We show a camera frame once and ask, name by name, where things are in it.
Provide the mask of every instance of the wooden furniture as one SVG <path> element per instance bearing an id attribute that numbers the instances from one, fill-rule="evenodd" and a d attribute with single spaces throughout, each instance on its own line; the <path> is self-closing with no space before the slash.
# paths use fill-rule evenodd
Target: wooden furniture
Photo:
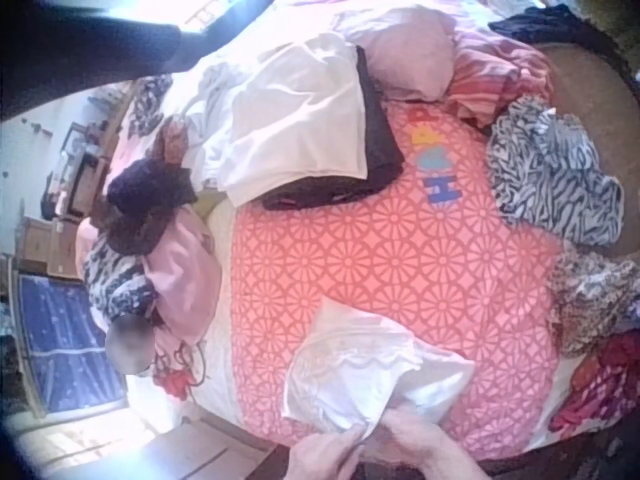
<path id="1" fill-rule="evenodd" d="M 134 452 L 59 470 L 51 480 L 241 480 L 262 462 L 254 450 L 203 422 L 181 425 Z"/>
<path id="2" fill-rule="evenodd" d="M 62 278 L 80 278 L 76 270 L 76 233 L 74 222 L 54 219 L 47 257 L 47 275 Z"/>
<path id="3" fill-rule="evenodd" d="M 23 217 L 16 230 L 16 258 L 18 266 L 30 272 L 46 271 L 51 243 L 51 222 Z"/>

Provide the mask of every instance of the hand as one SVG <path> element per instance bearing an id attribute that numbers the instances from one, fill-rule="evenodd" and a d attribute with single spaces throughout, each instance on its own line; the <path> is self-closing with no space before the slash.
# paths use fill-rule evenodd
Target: hand
<path id="1" fill-rule="evenodd" d="M 416 467 L 432 480 L 489 480 L 462 447 L 411 407 L 387 410 L 380 423 L 391 434 L 382 460 Z"/>
<path id="2" fill-rule="evenodd" d="M 167 165 L 181 165 L 187 149 L 189 135 L 183 117 L 172 115 L 165 119 L 158 130 L 147 157 L 164 161 Z"/>
<path id="3" fill-rule="evenodd" d="M 384 463 L 419 467 L 451 441 L 438 425 L 409 406 L 385 411 L 380 426 L 373 433 L 380 445 L 374 457 Z"/>
<path id="4" fill-rule="evenodd" d="M 358 466 L 364 435 L 363 425 L 344 433 L 314 434 L 295 445 L 289 453 L 285 480 L 349 480 Z"/>
<path id="5" fill-rule="evenodd" d="M 189 136 L 187 125 L 181 116 L 169 117 L 164 131 L 164 161 L 168 165 L 181 165 L 187 149 Z"/>

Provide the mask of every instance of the pink pillow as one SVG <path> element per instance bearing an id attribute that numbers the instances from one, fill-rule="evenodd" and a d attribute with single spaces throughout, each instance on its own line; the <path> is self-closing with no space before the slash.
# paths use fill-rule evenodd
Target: pink pillow
<path id="1" fill-rule="evenodd" d="M 343 11 L 331 29 L 364 48 L 369 72 L 387 97 L 433 102 L 453 78 L 454 26 L 442 12 L 408 5 Z"/>

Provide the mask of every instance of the zebra print clothing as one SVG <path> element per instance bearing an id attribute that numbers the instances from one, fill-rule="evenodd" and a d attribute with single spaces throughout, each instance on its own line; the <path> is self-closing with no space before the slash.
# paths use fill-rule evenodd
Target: zebra print clothing
<path id="1" fill-rule="evenodd" d="M 116 253 L 106 235 L 96 240 L 84 263 L 89 303 L 111 324 L 126 313 L 146 317 L 157 294 L 137 256 Z"/>
<path id="2" fill-rule="evenodd" d="M 556 115 L 540 97 L 523 95 L 493 126 L 487 160 L 491 190 L 510 225 L 524 220 L 585 245 L 620 236 L 622 186 L 602 173 L 574 115 Z"/>

